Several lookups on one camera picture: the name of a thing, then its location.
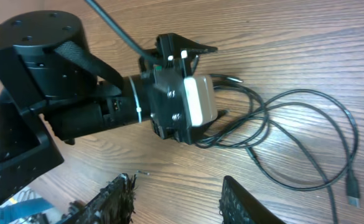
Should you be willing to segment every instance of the blue object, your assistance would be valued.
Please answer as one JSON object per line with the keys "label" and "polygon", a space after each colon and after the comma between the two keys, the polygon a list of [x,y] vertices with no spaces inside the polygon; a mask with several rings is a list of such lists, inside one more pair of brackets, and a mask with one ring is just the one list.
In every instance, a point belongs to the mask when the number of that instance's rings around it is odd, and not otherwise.
{"label": "blue object", "polygon": [[7,224],[19,218],[28,217],[52,208],[48,201],[37,198],[0,208],[0,224]]}

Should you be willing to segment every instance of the screw hole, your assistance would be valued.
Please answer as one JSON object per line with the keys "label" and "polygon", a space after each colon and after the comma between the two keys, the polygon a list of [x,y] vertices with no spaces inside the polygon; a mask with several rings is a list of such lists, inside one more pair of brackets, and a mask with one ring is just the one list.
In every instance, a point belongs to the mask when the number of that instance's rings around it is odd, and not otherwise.
{"label": "screw hole", "polygon": [[21,21],[13,21],[13,22],[11,23],[11,25],[12,25],[12,26],[19,26],[19,25],[21,25]]}
{"label": "screw hole", "polygon": [[31,36],[23,37],[21,40],[22,41],[30,41],[30,40],[32,40],[32,37]]}

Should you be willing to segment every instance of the black cylindrical actuator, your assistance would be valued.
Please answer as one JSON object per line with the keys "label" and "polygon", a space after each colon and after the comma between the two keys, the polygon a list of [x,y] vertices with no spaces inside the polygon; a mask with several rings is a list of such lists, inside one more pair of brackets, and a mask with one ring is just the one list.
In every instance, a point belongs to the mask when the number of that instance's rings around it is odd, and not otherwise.
{"label": "black cylindrical actuator", "polygon": [[12,45],[35,84],[47,100],[86,96],[96,88],[91,74],[53,49],[66,41],[88,51],[81,20],[68,12],[35,11],[8,19],[0,25],[0,41]]}
{"label": "black cylindrical actuator", "polygon": [[[98,91],[111,85],[99,82]],[[140,75],[124,77],[118,96],[94,96],[89,100],[45,114],[57,137],[68,140],[150,118],[150,105]]]}

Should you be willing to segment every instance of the black strap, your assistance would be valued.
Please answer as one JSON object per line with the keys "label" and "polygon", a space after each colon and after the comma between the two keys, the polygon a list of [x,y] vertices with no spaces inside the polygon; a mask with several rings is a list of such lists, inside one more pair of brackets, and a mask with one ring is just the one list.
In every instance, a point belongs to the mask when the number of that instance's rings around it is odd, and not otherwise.
{"label": "black strap", "polygon": [[109,81],[120,90],[123,89],[123,78],[115,69],[88,51],[83,50],[76,43],[67,41],[54,51],[80,68]]}

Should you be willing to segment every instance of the brown wooden surface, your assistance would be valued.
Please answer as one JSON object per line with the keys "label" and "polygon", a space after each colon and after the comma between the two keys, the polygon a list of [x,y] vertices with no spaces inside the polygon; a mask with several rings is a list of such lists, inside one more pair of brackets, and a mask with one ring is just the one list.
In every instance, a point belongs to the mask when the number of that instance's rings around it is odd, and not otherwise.
{"label": "brown wooden surface", "polygon": [[[362,208],[347,204],[345,181],[333,186],[341,223],[364,223],[364,0],[100,0],[100,4],[145,48],[157,34],[175,32],[217,46],[198,73],[242,78],[264,99],[295,88],[311,88],[339,99],[359,123],[360,149],[354,168],[362,191]],[[92,53],[122,75],[138,74],[138,56],[83,2],[46,0],[44,9],[68,11],[83,21]],[[218,95],[227,120],[247,109],[236,93]],[[343,114],[328,101],[296,95],[281,101],[305,101],[340,122],[352,141]],[[329,176],[345,162],[331,125],[302,108],[272,112],[320,162]],[[243,126],[230,140],[252,133],[258,123]],[[120,172],[137,170],[135,223],[221,223],[218,199],[224,175],[232,175],[287,223],[330,223],[325,190],[293,192],[260,173],[244,150],[198,149],[162,141],[148,122],[77,139],[68,146],[56,139],[65,162],[30,186],[61,211],[74,200],[88,202]],[[303,153],[279,131],[256,148],[270,172],[299,185],[318,184],[320,177]]]}

